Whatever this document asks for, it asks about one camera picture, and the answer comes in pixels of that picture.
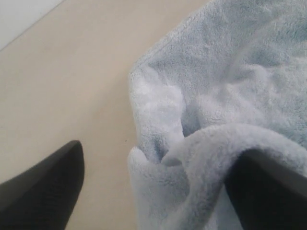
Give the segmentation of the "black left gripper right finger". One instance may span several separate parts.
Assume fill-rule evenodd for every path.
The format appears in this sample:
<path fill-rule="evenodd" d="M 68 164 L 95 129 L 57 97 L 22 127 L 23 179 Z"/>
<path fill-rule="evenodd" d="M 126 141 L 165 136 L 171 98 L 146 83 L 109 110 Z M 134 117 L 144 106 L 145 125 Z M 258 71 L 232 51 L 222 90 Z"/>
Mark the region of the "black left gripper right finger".
<path fill-rule="evenodd" d="M 264 153 L 243 152 L 225 186 L 243 229 L 307 228 L 307 178 Z"/>

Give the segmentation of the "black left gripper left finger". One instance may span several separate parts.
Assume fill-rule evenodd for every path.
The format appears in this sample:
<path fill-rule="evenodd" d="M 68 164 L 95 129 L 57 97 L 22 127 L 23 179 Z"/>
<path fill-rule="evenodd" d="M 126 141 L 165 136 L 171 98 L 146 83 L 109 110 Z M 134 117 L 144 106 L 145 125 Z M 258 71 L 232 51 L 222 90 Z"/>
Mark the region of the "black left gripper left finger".
<path fill-rule="evenodd" d="M 73 140 L 0 185 L 2 230 L 63 230 L 84 181 L 81 142 Z"/>

